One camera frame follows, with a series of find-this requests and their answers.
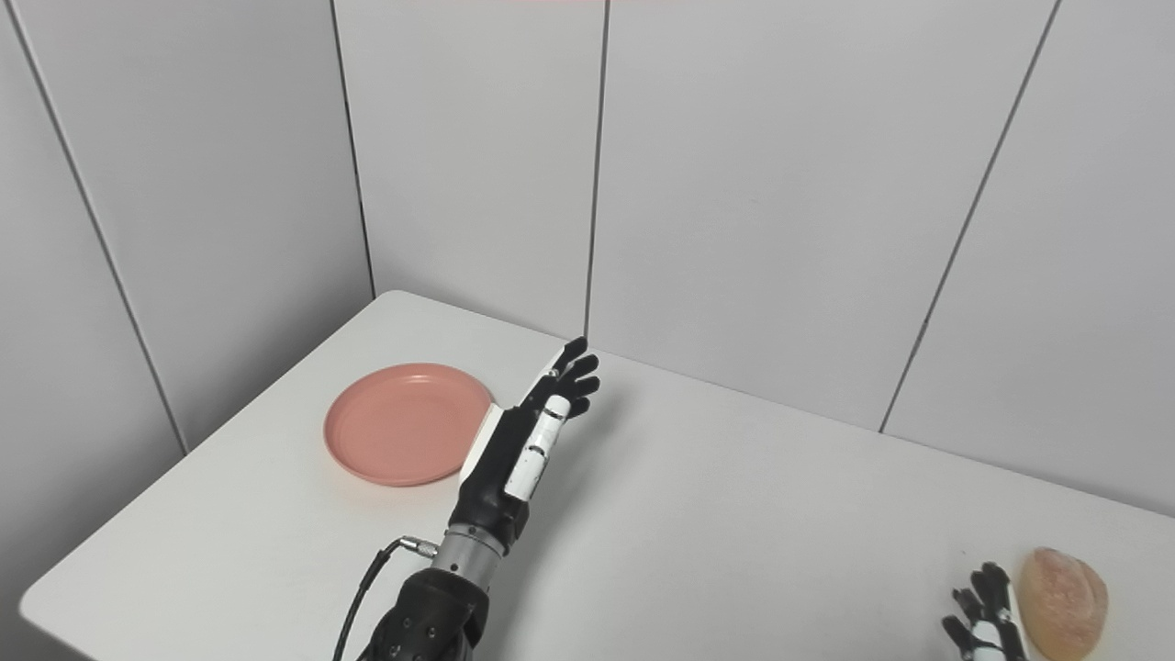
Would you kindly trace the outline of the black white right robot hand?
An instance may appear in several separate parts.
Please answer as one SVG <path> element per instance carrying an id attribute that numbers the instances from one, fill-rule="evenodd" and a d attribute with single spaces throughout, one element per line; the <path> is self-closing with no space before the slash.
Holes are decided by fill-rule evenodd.
<path id="1" fill-rule="evenodd" d="M 968 588 L 951 591 L 960 615 L 948 615 L 941 626 L 961 660 L 1028 660 L 1023 615 L 1010 575 L 995 562 L 985 562 L 971 574 Z"/>

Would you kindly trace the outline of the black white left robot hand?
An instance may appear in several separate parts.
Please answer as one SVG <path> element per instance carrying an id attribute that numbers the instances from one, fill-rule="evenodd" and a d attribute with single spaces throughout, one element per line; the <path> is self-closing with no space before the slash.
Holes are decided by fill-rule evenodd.
<path id="1" fill-rule="evenodd" d="M 449 526 L 475 527 L 498 542 L 503 554 L 521 539 L 530 506 L 505 493 L 508 478 L 521 459 L 524 444 L 553 394 L 570 402 L 569 418 L 588 413 L 590 397 L 600 387 L 599 357 L 588 350 L 588 336 L 568 342 L 532 389 L 511 409 L 504 409 L 488 436 L 474 470 L 461 480 Z"/>

